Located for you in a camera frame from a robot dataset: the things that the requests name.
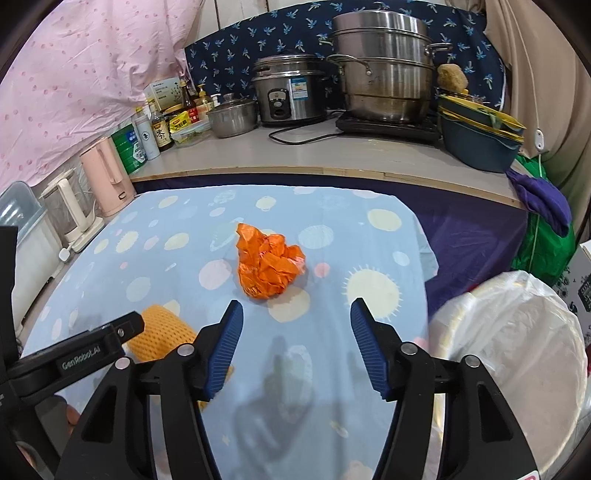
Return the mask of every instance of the white plastic bin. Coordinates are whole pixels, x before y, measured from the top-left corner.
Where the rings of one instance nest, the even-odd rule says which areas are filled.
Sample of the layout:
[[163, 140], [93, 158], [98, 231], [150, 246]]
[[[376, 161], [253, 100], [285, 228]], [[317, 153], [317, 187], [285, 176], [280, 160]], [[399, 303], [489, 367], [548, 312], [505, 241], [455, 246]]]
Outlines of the white plastic bin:
[[0, 195], [0, 225], [18, 227], [17, 267], [12, 291], [12, 316], [17, 335], [37, 294], [59, 267], [60, 238], [47, 209], [26, 183], [16, 181]]
[[[551, 478], [584, 402], [587, 358], [577, 317], [546, 284], [507, 272], [455, 299], [429, 325], [432, 356], [454, 361], [471, 353], [486, 365], [528, 440], [542, 478]], [[435, 478], [444, 402], [434, 409], [425, 478]]]

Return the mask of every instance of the blue gripper pad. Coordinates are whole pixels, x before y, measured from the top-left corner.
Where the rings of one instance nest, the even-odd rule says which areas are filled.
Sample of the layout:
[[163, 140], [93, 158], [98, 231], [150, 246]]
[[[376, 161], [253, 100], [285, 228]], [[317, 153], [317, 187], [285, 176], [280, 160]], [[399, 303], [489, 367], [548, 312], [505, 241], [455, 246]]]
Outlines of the blue gripper pad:
[[374, 390], [386, 400], [392, 393], [388, 378], [388, 361], [401, 340], [391, 325], [376, 322], [363, 299], [351, 304], [351, 328], [357, 340], [363, 363]]
[[232, 362], [238, 339], [242, 333], [244, 314], [242, 305], [232, 300], [219, 323], [221, 333], [207, 365], [207, 380], [204, 386], [205, 394], [211, 399], [219, 392], [226, 379], [226, 373]]

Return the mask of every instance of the orange plastic bag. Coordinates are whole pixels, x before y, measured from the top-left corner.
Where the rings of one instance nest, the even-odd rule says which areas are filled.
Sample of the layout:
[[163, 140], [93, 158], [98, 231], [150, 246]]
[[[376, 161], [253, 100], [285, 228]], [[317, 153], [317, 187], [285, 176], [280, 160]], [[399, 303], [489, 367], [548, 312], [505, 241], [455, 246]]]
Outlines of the orange plastic bag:
[[252, 225], [239, 223], [238, 278], [244, 293], [268, 299], [282, 293], [306, 270], [306, 256], [298, 245], [288, 246], [278, 233], [265, 235]]

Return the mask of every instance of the green canister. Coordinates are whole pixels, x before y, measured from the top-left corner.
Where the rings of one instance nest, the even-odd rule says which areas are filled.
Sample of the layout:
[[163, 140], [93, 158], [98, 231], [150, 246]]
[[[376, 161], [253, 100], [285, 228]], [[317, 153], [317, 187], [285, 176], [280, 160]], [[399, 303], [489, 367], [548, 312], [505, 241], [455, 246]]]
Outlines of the green canister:
[[146, 161], [142, 144], [135, 135], [133, 124], [129, 124], [111, 135], [115, 148], [128, 174], [135, 172]]

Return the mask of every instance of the wooden edge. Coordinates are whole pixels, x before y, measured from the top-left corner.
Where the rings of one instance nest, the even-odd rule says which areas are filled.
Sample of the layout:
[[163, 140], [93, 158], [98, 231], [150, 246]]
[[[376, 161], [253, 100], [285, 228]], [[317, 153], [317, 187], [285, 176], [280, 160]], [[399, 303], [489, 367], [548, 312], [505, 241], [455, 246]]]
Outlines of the wooden edge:
[[525, 210], [524, 205], [514, 198], [509, 198], [494, 192], [459, 185], [449, 181], [436, 179], [427, 179], [414, 175], [404, 175], [398, 173], [384, 173], [373, 170], [361, 170], [352, 168], [323, 168], [323, 167], [229, 167], [229, 168], [206, 168], [199, 170], [180, 170], [169, 173], [157, 173], [152, 175], [139, 176], [134, 174], [131, 177], [132, 182], [146, 180], [173, 179], [179, 177], [189, 177], [193, 175], [219, 175], [226, 173], [280, 173], [280, 174], [304, 174], [304, 175], [327, 175], [335, 177], [351, 177], [370, 180], [385, 180], [407, 183], [410, 185], [419, 185], [449, 192], [463, 193], [472, 197], [477, 197], [492, 202], [502, 203], [511, 207]]

